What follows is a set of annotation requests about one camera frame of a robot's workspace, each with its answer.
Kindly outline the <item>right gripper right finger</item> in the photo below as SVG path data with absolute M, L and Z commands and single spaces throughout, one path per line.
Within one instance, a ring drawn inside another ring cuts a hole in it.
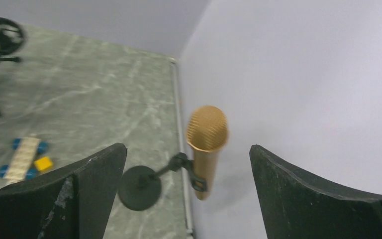
M 382 195 L 343 186 L 260 145 L 249 152 L 270 239 L 382 239 Z

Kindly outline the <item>gold microphone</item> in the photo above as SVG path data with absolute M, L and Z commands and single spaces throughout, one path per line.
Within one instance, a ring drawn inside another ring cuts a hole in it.
M 205 184 L 196 185 L 196 197 L 203 201 L 210 196 L 218 163 L 218 155 L 228 140 L 228 125 L 225 114 L 215 106 L 202 106 L 196 109 L 189 120 L 186 139 L 192 148 L 193 173 Z

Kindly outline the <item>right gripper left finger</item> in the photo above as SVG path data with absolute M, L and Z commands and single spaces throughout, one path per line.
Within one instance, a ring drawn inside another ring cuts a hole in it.
M 0 239 L 101 239 L 127 157 L 115 143 L 0 189 Z

